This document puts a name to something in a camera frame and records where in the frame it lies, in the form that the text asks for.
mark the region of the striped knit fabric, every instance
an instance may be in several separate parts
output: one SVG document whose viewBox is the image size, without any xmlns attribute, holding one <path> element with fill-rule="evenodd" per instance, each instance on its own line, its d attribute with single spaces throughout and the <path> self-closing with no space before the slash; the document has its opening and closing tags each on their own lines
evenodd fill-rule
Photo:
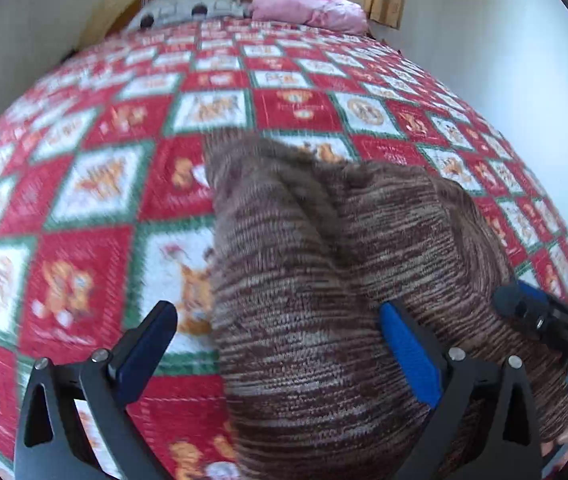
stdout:
<svg viewBox="0 0 568 480">
<path fill-rule="evenodd" d="M 238 466 L 248 479 L 381 479 L 419 438 L 411 394 L 378 327 L 397 300 L 445 346 L 519 355 L 543 439 L 568 419 L 557 356 L 490 306 L 512 275 L 462 188 L 421 168 L 318 162 L 266 139 L 211 136 L 217 227 L 213 334 Z M 476 429 L 470 410 L 441 472 Z"/>
</svg>

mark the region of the brown knit sweater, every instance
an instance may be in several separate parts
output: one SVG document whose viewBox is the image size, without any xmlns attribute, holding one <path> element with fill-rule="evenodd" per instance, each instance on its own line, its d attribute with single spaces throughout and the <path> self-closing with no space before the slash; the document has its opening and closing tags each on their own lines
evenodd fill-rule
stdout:
<svg viewBox="0 0 568 480">
<path fill-rule="evenodd" d="M 318 162 L 271 140 L 209 137 L 217 227 L 211 281 L 238 466 L 249 479 L 381 479 L 419 438 L 417 402 L 382 339 L 400 301 L 444 346 L 519 355 L 542 438 L 568 419 L 556 356 L 493 312 L 499 240 L 460 186 L 421 168 Z M 441 473 L 459 463 L 477 410 Z"/>
</svg>

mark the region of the pink pillow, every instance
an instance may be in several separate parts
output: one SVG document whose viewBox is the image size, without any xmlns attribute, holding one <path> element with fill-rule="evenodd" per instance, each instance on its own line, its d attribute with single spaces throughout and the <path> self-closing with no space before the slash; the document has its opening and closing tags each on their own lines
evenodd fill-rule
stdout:
<svg viewBox="0 0 568 480">
<path fill-rule="evenodd" d="M 321 27 L 335 32 L 364 34 L 364 10 L 348 0 L 253 0 L 254 20 L 277 20 Z"/>
</svg>

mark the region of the bed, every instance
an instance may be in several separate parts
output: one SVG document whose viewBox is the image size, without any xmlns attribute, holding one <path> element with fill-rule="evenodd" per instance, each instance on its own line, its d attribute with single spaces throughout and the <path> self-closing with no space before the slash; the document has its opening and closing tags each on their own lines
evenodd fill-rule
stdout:
<svg viewBox="0 0 568 480">
<path fill-rule="evenodd" d="M 177 333 L 129 414 L 178 480 L 234 478 L 209 338 L 214 229 L 202 140 L 269 136 L 321 160 L 387 160 L 459 183 L 520 279 L 568 302 L 568 230 L 542 184 L 461 97 L 371 38 L 224 18 L 120 32 L 103 0 L 84 49 L 0 117 L 0 475 L 34 360 L 110 348 L 158 300 Z M 104 471 L 118 475 L 85 403 Z"/>
</svg>

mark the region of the silver bolt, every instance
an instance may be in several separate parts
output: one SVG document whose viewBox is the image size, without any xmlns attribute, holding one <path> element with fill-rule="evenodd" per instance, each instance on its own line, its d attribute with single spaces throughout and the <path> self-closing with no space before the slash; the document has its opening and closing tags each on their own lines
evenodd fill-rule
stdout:
<svg viewBox="0 0 568 480">
<path fill-rule="evenodd" d="M 101 363 L 109 358 L 109 351 L 106 348 L 98 348 L 91 354 L 91 361 L 94 363 Z"/>
<path fill-rule="evenodd" d="M 448 355 L 453 361 L 463 361 L 466 359 L 466 352 L 456 346 L 448 349 Z"/>
<path fill-rule="evenodd" d="M 524 363 L 523 363 L 522 360 L 521 360 L 519 357 L 517 357 L 516 355 L 511 355 L 511 356 L 508 358 L 508 364 L 511 365 L 513 368 L 519 369 L 519 368 L 522 367 L 522 365 L 523 365 Z"/>
<path fill-rule="evenodd" d="M 35 361 L 35 370 L 43 370 L 48 366 L 50 359 L 48 357 L 43 357 Z"/>
</svg>

